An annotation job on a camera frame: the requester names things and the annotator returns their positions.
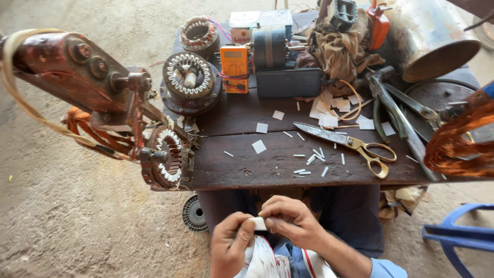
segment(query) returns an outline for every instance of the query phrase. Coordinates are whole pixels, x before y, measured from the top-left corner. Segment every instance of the blue shirt sleeve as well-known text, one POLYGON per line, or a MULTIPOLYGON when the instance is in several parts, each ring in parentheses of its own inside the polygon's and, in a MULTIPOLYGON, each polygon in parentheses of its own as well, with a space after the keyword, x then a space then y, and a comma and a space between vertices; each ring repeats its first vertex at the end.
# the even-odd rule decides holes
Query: blue shirt sleeve
POLYGON ((372 260, 370 278, 406 278, 407 272, 389 260, 372 260))

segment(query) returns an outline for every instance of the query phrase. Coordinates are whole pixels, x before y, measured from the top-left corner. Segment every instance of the blue plastic chair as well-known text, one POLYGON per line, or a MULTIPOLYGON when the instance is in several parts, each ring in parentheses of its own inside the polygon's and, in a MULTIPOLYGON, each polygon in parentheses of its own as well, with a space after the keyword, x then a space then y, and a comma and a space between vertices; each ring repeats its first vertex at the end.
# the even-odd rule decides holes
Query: blue plastic chair
POLYGON ((463 278, 474 277, 454 251, 455 246, 494 252, 494 229, 454 224, 460 216, 473 210, 494 210, 494 204, 465 203, 450 212, 441 224, 424 225, 422 228, 422 238, 437 240, 463 278))

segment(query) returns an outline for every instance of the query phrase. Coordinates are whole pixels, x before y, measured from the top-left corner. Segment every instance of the cardboard box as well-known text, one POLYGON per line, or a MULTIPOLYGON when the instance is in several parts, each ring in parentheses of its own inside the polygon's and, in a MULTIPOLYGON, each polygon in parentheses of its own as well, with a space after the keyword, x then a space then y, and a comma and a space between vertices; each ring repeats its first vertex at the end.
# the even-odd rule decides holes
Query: cardboard box
POLYGON ((232 12, 230 16, 230 34, 232 42, 246 44, 250 42, 250 28, 259 26, 285 25, 285 36, 291 37, 293 18, 290 10, 241 11, 232 12))

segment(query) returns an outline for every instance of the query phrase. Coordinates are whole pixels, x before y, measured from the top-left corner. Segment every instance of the metal bucket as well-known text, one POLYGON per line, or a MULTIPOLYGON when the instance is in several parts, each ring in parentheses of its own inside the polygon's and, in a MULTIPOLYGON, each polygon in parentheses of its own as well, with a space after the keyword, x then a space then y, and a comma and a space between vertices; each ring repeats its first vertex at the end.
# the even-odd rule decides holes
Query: metal bucket
POLYGON ((451 72, 470 61, 480 42, 464 32, 463 19, 445 0, 379 0, 392 10, 388 39, 393 44, 402 78, 419 82, 451 72))

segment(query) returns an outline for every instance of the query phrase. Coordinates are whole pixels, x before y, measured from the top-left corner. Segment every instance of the human hand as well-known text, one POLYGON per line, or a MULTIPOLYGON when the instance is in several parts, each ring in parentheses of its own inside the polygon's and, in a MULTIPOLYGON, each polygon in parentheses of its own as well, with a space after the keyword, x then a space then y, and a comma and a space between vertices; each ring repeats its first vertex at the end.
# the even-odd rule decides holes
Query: human hand
POLYGON ((267 200, 259 216, 265 219, 271 233, 282 234, 297 247, 316 253, 328 235, 304 203, 285 196, 275 195, 267 200))
POLYGON ((210 278, 229 278, 242 270, 245 250, 254 237, 255 223, 247 220, 250 217, 252 215, 236 212, 214 228, 210 278))

